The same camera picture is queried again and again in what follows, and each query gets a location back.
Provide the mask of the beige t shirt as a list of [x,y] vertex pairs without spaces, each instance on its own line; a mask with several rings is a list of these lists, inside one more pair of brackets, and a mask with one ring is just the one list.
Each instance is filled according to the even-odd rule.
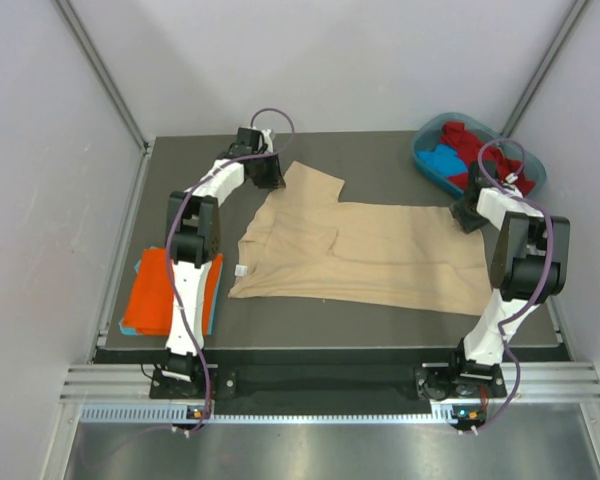
[[480,232],[448,209],[342,202],[344,180],[294,162],[238,242],[232,298],[306,297],[479,316]]

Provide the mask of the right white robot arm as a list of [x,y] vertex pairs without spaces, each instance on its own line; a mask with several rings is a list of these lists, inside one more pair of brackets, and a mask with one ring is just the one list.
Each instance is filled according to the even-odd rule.
[[446,372],[449,388],[467,396],[482,385],[482,370],[500,364],[524,319],[563,290],[571,223],[544,214],[515,186],[501,182],[493,161],[469,167],[468,186],[450,211],[466,233],[487,224],[498,230],[489,269],[491,298],[459,345],[461,361]]

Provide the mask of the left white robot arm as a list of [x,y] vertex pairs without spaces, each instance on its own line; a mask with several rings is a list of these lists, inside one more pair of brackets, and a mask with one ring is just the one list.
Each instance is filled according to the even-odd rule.
[[220,207],[248,181],[259,189],[285,186],[274,137],[270,129],[239,128],[235,141],[198,183],[169,197],[165,249],[173,310],[166,350],[171,355],[195,358],[204,346],[204,310],[214,303],[205,296],[215,296],[218,284],[207,285],[220,256]]

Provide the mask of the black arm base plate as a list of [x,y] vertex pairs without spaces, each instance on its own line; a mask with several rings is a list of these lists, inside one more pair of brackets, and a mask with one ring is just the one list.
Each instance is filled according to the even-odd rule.
[[469,369],[459,347],[209,349],[212,398],[255,394],[382,394],[404,400],[506,396],[501,367]]

